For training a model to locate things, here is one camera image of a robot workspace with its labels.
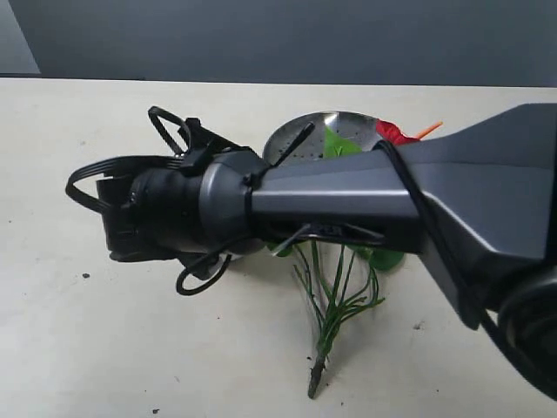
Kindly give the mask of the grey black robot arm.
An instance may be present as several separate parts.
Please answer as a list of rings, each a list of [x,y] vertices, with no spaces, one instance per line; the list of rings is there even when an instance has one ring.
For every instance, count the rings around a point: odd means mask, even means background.
[[[115,158],[97,182],[119,262],[214,280],[265,242],[416,254],[462,322],[556,395],[556,107],[523,104],[439,139],[268,164],[194,120],[182,158]]]

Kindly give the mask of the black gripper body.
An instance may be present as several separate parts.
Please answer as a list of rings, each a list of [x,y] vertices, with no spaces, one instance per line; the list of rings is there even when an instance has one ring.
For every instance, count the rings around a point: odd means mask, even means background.
[[[174,251],[160,242],[171,226],[166,193],[174,171],[162,167],[110,168],[97,182],[110,258],[114,261],[172,260]]]

